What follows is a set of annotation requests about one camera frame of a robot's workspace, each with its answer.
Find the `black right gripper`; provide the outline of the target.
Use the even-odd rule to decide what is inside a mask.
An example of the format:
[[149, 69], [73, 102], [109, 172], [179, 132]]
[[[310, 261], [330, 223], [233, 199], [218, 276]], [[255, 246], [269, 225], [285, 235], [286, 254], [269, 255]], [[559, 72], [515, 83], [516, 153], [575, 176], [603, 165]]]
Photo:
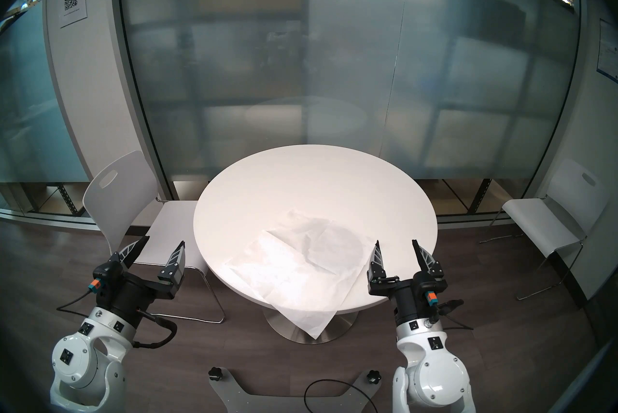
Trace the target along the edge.
[[446, 289], [444, 271], [440, 262], [416, 239], [412, 244], [420, 271], [412, 279], [400, 280], [397, 276], [386, 276], [379, 241], [376, 241], [367, 271], [368, 293], [391, 301], [397, 326], [418, 319], [428, 319], [434, 325], [439, 320], [437, 294]]

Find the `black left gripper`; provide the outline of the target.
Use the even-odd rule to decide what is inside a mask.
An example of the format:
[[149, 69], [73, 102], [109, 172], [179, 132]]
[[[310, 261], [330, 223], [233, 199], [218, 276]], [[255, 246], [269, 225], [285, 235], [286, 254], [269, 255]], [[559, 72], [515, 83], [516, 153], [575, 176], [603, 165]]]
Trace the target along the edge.
[[101, 282], [96, 293], [96, 307], [113, 313], [126, 322], [140, 322], [141, 312], [157, 299], [171, 300], [176, 296], [185, 268], [185, 241], [170, 255], [158, 281], [148, 281], [125, 270], [138, 259], [149, 236], [127, 245], [117, 252], [118, 260], [107, 261], [95, 268], [95, 280]]

